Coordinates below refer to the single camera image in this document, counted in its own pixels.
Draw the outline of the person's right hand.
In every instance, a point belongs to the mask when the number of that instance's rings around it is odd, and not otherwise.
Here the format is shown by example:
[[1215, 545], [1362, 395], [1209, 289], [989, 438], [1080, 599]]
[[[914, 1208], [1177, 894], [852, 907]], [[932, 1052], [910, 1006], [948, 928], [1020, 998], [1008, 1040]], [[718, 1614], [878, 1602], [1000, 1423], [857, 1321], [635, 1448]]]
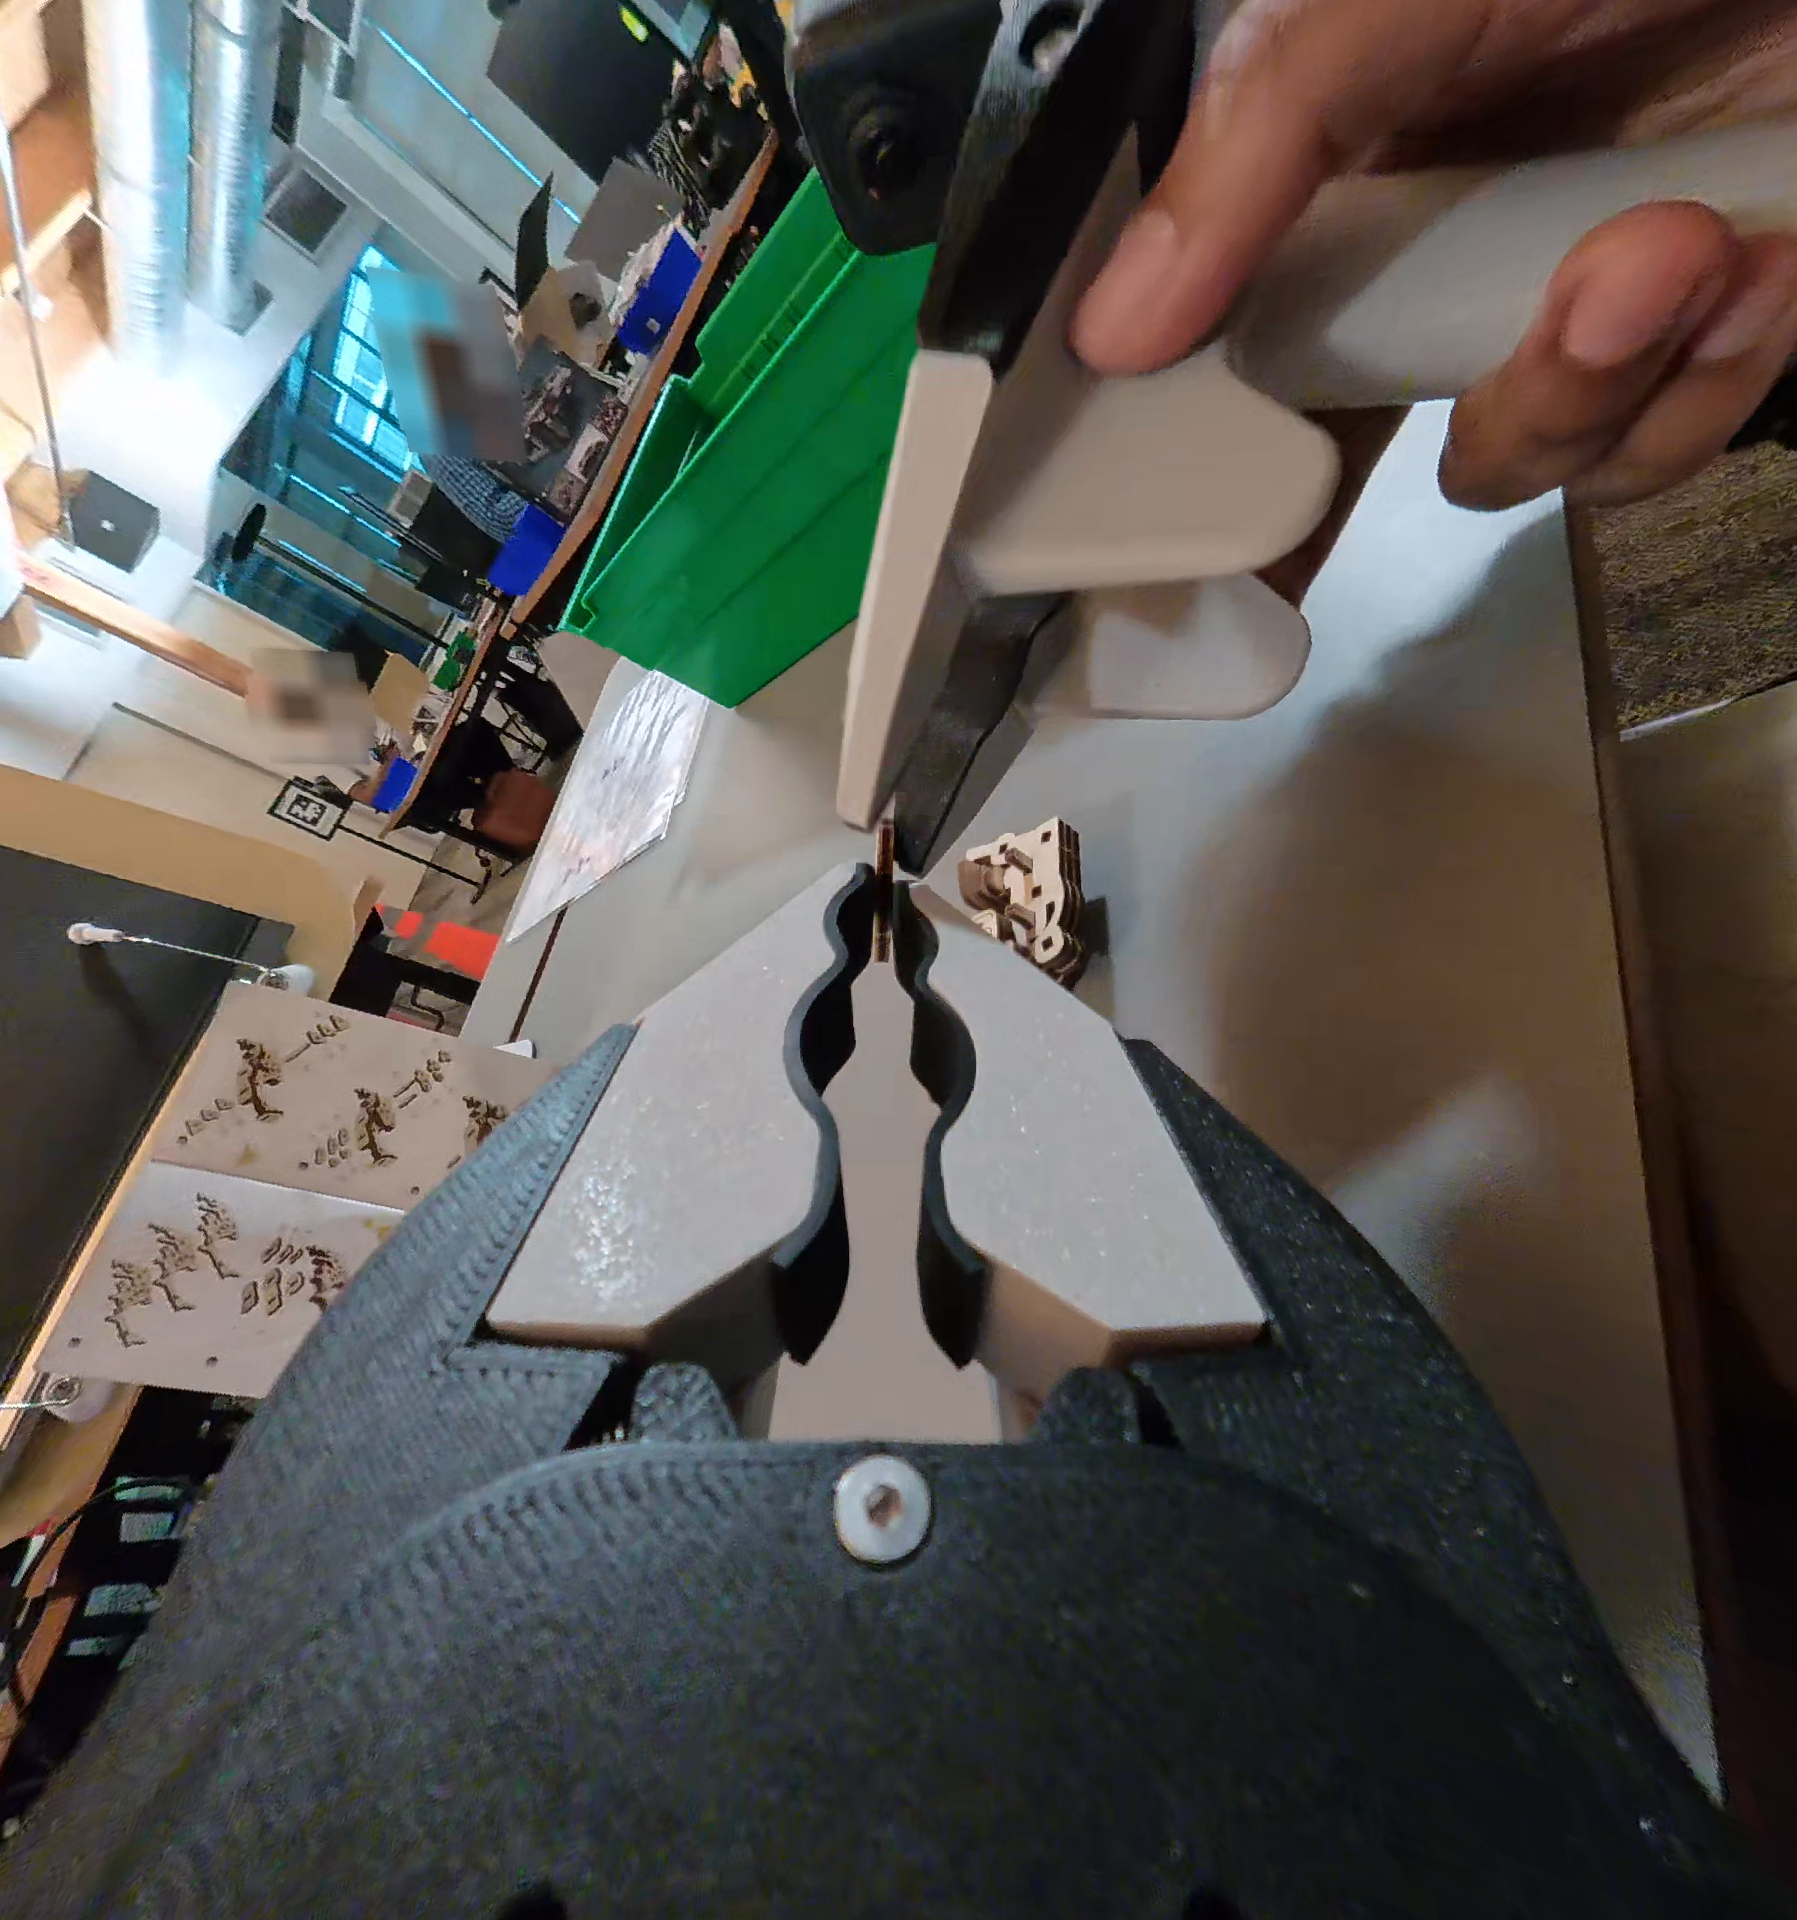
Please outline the person's right hand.
[[[1797, 116], [1797, 5], [1242, 5], [1072, 347], [1154, 373], [1220, 327], [1319, 187]], [[1697, 476], [1797, 350], [1797, 240], [1696, 201], [1625, 210], [1559, 267], [1519, 347], [1452, 407], [1445, 496], [1621, 508]]]

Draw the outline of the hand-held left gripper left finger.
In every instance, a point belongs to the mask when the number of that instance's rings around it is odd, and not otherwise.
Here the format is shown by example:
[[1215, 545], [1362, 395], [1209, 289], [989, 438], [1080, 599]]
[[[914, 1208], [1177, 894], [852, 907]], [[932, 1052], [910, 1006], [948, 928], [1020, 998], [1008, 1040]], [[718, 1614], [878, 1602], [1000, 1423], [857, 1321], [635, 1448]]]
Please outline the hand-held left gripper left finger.
[[484, 1312], [495, 1336], [702, 1369], [809, 1362], [851, 1242], [826, 1094], [878, 887], [838, 866], [608, 1033], [608, 1071]]

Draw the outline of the layered wooden puzzle model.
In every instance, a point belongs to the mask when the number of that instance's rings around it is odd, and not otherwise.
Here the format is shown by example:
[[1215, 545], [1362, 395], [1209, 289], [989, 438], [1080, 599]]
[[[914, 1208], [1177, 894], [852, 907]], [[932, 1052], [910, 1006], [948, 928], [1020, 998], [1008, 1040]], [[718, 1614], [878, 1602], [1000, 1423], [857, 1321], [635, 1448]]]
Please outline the layered wooden puzzle model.
[[1060, 988], [1076, 988], [1094, 950], [1080, 841], [1067, 818], [1051, 816], [964, 851], [959, 889], [982, 933]]

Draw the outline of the person's trousers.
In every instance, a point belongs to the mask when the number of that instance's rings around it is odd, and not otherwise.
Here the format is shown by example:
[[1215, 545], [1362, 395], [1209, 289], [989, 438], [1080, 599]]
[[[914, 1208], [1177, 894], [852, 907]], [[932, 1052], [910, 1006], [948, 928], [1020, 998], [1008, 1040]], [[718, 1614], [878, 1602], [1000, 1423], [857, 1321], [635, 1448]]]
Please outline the person's trousers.
[[1726, 1794], [1797, 1824], [1797, 678], [1615, 748], [1615, 908]]

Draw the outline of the blue plastic bin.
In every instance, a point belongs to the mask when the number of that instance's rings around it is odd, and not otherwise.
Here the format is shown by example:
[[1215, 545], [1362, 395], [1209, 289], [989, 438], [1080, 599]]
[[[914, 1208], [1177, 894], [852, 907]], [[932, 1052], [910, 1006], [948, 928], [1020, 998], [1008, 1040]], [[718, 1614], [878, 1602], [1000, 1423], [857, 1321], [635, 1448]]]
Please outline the blue plastic bin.
[[678, 221], [654, 232], [623, 265], [614, 303], [617, 346], [634, 357], [654, 355], [695, 289], [702, 255]]
[[554, 563], [566, 523], [535, 502], [525, 502], [507, 541], [491, 560], [487, 583], [493, 593], [517, 599], [539, 585]]

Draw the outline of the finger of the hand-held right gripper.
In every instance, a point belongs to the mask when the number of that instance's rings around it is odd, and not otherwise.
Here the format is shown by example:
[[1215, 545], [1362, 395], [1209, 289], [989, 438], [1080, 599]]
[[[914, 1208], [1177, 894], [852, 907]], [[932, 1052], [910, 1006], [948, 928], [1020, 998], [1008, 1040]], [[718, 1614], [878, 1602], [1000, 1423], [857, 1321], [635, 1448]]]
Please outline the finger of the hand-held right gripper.
[[1027, 593], [981, 599], [966, 613], [893, 787], [893, 862], [906, 878], [923, 878], [959, 832], [979, 759], [1016, 707], [1039, 636], [1067, 608], [1063, 593]]
[[846, 676], [838, 816], [847, 828], [880, 823], [941, 676], [924, 626], [991, 399], [982, 357], [913, 355]]

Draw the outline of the grey desk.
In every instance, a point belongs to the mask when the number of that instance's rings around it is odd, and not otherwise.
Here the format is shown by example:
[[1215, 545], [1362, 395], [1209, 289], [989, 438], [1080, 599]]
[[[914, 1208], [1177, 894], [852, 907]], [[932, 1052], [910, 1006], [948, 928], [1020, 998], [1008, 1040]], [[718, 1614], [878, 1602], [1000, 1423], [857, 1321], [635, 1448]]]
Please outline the grey desk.
[[[1069, 818], [1108, 955], [1078, 996], [1327, 1192], [1513, 1429], [1666, 1735], [1721, 1788], [1661, 1324], [1581, 613], [1562, 506], [1470, 515], [1448, 409], [1401, 427], [1310, 591], [1313, 651], [1252, 719], [1042, 721], [970, 834]], [[507, 939], [468, 1030], [570, 1063], [815, 878], [851, 631], [708, 715], [670, 834]], [[997, 1439], [916, 1320], [934, 1106], [910, 1001], [857, 983], [834, 1085], [854, 1273], [773, 1436]]]

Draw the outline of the laminated paper sheet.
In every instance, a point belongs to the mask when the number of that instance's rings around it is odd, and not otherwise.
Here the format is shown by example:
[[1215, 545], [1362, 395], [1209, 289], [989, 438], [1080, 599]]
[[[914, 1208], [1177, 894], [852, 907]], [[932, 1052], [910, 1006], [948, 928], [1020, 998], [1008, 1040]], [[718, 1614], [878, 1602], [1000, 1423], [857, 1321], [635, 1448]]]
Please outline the laminated paper sheet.
[[506, 946], [667, 836], [713, 711], [678, 679], [632, 664], [614, 668], [510, 908]]

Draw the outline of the silver ventilation ducts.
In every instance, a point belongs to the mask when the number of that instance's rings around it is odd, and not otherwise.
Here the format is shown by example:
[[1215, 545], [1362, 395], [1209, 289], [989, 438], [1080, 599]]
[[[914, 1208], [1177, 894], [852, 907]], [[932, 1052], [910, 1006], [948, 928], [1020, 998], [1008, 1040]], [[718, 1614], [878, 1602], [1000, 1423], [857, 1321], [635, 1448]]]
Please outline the silver ventilation ducts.
[[114, 354], [162, 369], [188, 311], [246, 333], [284, 6], [84, 2], [98, 221]]

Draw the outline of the green plastic bin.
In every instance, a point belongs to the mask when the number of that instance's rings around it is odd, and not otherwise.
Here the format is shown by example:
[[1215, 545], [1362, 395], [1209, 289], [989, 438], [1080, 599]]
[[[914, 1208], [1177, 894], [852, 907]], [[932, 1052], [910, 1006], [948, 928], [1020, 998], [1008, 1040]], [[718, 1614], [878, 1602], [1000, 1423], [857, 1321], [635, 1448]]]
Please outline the green plastic bin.
[[806, 175], [667, 378], [561, 630], [736, 708], [851, 626], [932, 267], [863, 254]]

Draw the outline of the black wood-edged panel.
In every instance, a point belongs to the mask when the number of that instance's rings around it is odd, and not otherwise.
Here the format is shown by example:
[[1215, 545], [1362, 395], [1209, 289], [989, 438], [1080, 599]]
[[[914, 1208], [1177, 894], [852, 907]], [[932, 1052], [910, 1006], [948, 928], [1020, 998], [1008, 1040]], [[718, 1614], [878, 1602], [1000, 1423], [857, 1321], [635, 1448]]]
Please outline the black wood-edged panel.
[[42, 1350], [231, 962], [334, 983], [382, 884], [0, 762], [0, 1547], [63, 1500]]

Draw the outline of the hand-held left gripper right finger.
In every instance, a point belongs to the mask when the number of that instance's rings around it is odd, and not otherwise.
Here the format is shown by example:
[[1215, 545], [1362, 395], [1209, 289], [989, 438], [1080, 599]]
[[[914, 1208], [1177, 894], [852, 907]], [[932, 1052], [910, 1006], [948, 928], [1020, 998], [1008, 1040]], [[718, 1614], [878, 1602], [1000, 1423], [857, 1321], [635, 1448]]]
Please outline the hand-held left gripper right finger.
[[924, 1324], [955, 1365], [1069, 1374], [1247, 1346], [1268, 1326], [1115, 1026], [934, 891], [893, 894]]

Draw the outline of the acrylic instruction sheet stand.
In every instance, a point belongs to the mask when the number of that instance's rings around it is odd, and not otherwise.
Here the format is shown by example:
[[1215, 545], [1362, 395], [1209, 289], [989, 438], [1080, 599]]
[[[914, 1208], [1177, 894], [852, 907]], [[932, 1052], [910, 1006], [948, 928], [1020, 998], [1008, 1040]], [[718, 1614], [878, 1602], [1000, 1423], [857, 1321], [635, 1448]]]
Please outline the acrylic instruction sheet stand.
[[27, 1363], [262, 1398], [382, 1240], [553, 1075], [528, 1053], [228, 988]]

